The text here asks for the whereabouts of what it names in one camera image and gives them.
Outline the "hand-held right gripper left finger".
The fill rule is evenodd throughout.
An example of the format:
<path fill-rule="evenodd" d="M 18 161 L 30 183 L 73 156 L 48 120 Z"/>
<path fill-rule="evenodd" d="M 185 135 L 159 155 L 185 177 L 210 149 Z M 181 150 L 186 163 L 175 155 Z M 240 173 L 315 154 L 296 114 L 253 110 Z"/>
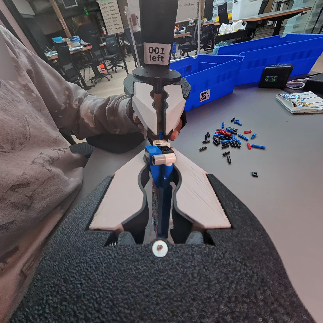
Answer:
<path fill-rule="evenodd" d="M 145 229 L 149 219 L 145 191 L 148 181 L 145 151 L 141 151 L 114 173 L 89 229 L 114 232 Z"/>

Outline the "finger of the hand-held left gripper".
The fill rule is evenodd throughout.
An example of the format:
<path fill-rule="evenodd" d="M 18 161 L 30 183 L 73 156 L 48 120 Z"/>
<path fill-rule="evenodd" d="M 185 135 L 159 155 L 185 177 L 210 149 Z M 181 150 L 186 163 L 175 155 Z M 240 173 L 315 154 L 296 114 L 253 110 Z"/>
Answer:
<path fill-rule="evenodd" d="M 158 135 L 157 111 L 153 106 L 151 97 L 153 86 L 147 83 L 135 82 L 132 108 L 146 131 Z"/>
<path fill-rule="evenodd" d="M 166 93 L 166 99 L 164 100 L 163 127 L 164 135 L 169 136 L 179 122 L 186 100 L 180 85 L 164 86 L 164 92 Z"/>

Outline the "blue white car side panel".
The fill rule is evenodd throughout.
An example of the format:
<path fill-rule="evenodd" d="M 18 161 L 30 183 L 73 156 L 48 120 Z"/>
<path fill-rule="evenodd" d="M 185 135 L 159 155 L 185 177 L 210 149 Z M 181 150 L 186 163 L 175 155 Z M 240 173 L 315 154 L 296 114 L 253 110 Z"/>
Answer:
<path fill-rule="evenodd" d="M 176 155 L 167 140 L 156 139 L 151 146 L 145 147 L 145 158 L 152 176 L 152 224 L 156 237 L 167 239 Z"/>

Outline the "person's left forearm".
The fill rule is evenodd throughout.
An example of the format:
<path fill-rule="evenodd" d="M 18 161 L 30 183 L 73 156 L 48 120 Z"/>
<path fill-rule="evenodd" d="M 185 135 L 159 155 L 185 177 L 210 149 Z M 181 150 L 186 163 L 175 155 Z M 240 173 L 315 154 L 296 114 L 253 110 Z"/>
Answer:
<path fill-rule="evenodd" d="M 94 135 L 126 135 L 139 132 L 132 120 L 131 98 L 112 95 L 100 98 L 75 84 L 65 82 L 57 88 L 57 100 L 64 106 L 55 109 L 55 123 L 65 134 L 74 133 L 78 139 Z"/>

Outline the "grey desk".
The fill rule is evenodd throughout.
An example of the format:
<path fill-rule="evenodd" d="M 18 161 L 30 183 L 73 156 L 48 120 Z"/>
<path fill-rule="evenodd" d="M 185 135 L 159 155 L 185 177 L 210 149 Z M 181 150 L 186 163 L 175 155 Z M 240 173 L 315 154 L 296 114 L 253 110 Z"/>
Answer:
<path fill-rule="evenodd" d="M 275 90 L 243 85 L 188 113 L 176 148 L 216 176 L 233 229 L 213 245 L 103 247 L 80 230 L 68 238 L 42 288 L 49 322 L 322 322 L 322 115 L 291 115 Z M 199 152 L 222 122 L 254 143 Z M 259 177 L 252 177 L 257 172 Z"/>

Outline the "whiteboard on stand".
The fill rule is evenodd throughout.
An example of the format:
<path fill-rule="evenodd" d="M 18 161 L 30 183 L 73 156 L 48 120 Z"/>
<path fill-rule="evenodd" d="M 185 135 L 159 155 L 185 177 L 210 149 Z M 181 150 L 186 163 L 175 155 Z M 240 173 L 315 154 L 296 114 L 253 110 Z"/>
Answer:
<path fill-rule="evenodd" d="M 198 19 L 201 15 L 199 0 L 179 0 L 176 23 Z"/>

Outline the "paper flip chart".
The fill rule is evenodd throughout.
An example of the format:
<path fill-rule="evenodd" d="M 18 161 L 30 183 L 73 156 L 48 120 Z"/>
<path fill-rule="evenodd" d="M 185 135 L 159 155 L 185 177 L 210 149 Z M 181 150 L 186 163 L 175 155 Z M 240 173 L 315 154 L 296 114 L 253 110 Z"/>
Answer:
<path fill-rule="evenodd" d="M 97 0 L 107 35 L 120 34 L 124 32 L 123 22 L 116 0 Z"/>

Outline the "black office chair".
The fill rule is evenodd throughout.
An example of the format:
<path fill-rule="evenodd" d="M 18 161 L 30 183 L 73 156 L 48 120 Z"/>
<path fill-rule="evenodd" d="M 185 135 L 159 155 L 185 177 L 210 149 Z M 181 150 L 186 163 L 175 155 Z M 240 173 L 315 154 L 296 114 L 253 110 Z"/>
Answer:
<path fill-rule="evenodd" d="M 90 53 L 90 63 L 91 63 L 91 69 L 94 73 L 94 76 L 90 79 L 90 81 L 95 85 L 97 84 L 97 80 L 100 80 L 100 79 L 106 78 L 108 81 L 110 81 L 111 79 L 109 78 L 109 76 L 112 78 L 112 75 L 107 69 L 105 57 L 101 52 L 99 36 L 97 32 L 90 31 L 89 37 L 90 37 L 90 44 L 92 46 L 91 53 Z M 101 64 L 103 64 L 103 67 L 104 67 L 103 73 L 98 69 L 98 67 Z"/>
<path fill-rule="evenodd" d="M 127 75 L 129 74 L 125 56 L 121 50 L 120 42 L 115 34 L 105 35 L 106 50 L 108 55 L 106 60 L 110 62 L 107 67 L 107 71 L 115 71 L 117 73 L 117 67 L 125 69 Z"/>
<path fill-rule="evenodd" d="M 75 67 L 71 53 L 69 50 L 69 46 L 67 42 L 61 42 L 55 44 L 55 49 L 58 54 L 58 62 L 64 72 L 65 79 L 70 82 L 77 84 L 79 87 L 83 88 L 84 90 L 89 90 L 92 86 L 88 86 L 82 77 L 80 71 Z"/>

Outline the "pile of connector pins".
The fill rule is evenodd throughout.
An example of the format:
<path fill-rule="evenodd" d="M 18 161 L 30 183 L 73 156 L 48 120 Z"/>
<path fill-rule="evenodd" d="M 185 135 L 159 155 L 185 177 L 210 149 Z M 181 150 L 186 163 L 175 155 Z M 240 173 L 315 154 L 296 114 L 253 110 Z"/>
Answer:
<path fill-rule="evenodd" d="M 212 145 L 219 147 L 222 150 L 222 158 L 226 160 L 228 165 L 231 165 L 231 154 L 234 149 L 240 150 L 242 147 L 246 147 L 248 151 L 252 149 L 266 150 L 266 146 L 253 142 L 256 137 L 257 134 L 252 130 L 230 127 L 225 122 L 222 122 L 220 128 L 217 128 L 213 134 L 206 132 L 202 147 L 198 151 L 205 152 L 208 146 Z"/>

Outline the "white plastic bag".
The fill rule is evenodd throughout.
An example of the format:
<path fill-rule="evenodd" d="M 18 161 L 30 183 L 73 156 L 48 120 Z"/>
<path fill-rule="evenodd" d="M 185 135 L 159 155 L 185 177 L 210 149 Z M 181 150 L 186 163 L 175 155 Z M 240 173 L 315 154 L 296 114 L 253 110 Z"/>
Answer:
<path fill-rule="evenodd" d="M 246 28 L 246 22 L 243 22 L 242 20 L 238 20 L 236 22 L 232 22 L 229 24 L 222 23 L 218 30 L 218 34 L 219 35 L 229 34 L 239 30 L 245 30 L 245 28 Z"/>

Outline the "white storage box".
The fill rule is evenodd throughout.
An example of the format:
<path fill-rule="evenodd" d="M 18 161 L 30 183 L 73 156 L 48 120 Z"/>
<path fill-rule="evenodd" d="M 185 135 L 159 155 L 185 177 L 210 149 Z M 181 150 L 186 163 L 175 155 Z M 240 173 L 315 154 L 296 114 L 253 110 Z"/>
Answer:
<path fill-rule="evenodd" d="M 262 0 L 233 0 L 232 20 L 242 20 L 258 15 Z"/>

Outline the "person's grey sweatshirt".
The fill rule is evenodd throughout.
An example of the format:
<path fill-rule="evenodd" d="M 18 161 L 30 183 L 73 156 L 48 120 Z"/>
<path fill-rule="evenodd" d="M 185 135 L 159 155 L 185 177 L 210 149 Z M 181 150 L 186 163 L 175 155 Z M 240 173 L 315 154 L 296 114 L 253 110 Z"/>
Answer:
<path fill-rule="evenodd" d="M 60 129 L 78 132 L 89 93 L 69 83 L 1 26 L 17 80 L 1 80 L 1 322 L 23 298 L 47 237 L 78 193 L 85 158 Z"/>

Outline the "black power bank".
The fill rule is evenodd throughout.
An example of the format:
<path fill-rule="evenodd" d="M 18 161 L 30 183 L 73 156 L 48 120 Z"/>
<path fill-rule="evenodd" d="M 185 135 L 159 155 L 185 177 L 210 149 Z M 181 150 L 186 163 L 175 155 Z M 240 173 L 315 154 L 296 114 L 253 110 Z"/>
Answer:
<path fill-rule="evenodd" d="M 270 64 L 262 71 L 259 88 L 284 89 L 293 71 L 293 64 Z"/>

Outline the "shiny sticker sheet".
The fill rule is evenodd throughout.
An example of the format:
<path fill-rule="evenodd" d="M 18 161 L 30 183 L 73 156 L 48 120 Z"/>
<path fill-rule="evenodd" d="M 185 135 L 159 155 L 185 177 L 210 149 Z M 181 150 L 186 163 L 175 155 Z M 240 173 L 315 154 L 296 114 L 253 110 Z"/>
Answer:
<path fill-rule="evenodd" d="M 277 94 L 276 99 L 292 114 L 323 113 L 323 99 L 311 91 Z"/>

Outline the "black flat box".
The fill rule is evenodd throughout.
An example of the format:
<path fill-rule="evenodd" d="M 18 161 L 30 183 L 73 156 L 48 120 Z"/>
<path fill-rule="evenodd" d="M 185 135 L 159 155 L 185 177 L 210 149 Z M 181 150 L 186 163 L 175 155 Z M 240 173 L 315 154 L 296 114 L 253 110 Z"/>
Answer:
<path fill-rule="evenodd" d="M 304 87 L 303 91 L 311 91 L 315 94 L 323 94 L 323 73 L 310 75 L 303 79 Z"/>

